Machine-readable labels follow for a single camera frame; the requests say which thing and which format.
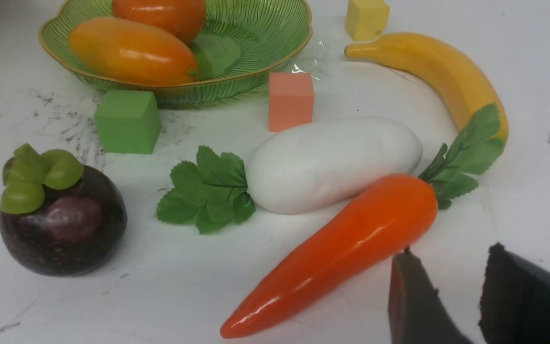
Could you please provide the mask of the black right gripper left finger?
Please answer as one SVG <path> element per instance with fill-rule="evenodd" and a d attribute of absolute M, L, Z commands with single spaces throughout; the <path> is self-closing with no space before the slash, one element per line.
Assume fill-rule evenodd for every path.
<path fill-rule="evenodd" d="M 470 344 L 447 313 L 439 290 L 409 247 L 391 259 L 388 299 L 393 344 Z"/>

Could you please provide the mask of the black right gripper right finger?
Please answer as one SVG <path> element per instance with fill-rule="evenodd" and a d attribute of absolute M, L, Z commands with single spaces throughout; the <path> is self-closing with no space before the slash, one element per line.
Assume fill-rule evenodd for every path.
<path fill-rule="evenodd" d="M 488 344 L 550 344 L 550 272 L 494 244 L 479 309 Z"/>

